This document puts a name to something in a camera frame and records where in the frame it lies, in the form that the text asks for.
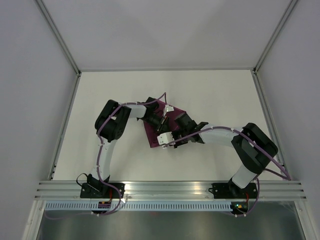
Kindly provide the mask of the purple cloth napkin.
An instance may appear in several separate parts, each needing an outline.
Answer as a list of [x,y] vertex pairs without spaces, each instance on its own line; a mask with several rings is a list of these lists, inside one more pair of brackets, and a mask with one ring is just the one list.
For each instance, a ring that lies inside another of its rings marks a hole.
[[[158,102],[166,105],[163,101],[158,100]],[[181,110],[181,109],[179,109],[177,107],[174,107],[174,111],[168,112],[166,115],[164,115],[164,116],[168,116],[169,117],[169,129],[170,129],[170,132],[173,132],[174,130],[178,129],[178,126],[175,123],[175,119],[176,119],[177,116],[179,116],[182,113],[186,113],[186,111]],[[159,147],[157,136],[159,136],[160,134],[162,134],[164,132],[155,132],[153,130],[153,128],[148,123],[145,122],[145,116],[142,117],[140,120],[143,121],[144,129],[145,129],[145,132],[146,132],[146,136],[147,136],[150,148]]]

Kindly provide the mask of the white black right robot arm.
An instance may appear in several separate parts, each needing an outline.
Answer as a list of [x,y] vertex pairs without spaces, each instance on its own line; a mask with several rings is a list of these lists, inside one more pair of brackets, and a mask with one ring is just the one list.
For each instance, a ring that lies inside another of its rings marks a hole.
[[222,145],[235,150],[241,165],[226,184],[226,193],[232,198],[243,198],[248,185],[266,169],[279,151],[274,142],[252,122],[232,129],[208,122],[197,124],[187,113],[180,114],[174,122],[178,126],[172,132],[175,148],[193,142]]

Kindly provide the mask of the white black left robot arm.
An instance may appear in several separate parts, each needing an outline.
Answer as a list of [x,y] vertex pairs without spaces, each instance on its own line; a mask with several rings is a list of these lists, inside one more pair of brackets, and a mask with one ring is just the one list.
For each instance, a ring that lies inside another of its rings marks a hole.
[[107,101],[94,124],[100,143],[95,166],[87,176],[87,185],[98,198],[106,197],[111,188],[109,184],[111,159],[128,120],[137,119],[151,124],[156,133],[169,129],[168,119],[155,113],[159,107],[159,100],[152,97],[145,102],[119,103],[112,99]]

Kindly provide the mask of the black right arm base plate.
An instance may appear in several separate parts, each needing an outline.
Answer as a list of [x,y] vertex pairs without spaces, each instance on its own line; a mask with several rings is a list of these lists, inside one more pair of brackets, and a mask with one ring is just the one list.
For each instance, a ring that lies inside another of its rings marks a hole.
[[218,183],[214,182],[208,188],[208,192],[213,194],[214,199],[256,199],[258,196],[257,185],[249,183],[245,188],[240,188],[232,182]]

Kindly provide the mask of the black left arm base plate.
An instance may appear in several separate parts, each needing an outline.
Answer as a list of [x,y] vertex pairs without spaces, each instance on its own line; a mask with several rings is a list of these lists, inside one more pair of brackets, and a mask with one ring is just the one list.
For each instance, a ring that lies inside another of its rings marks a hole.
[[83,183],[80,191],[81,199],[118,199],[125,192],[125,184],[116,182],[111,183],[112,186],[105,184],[100,185],[100,189]]

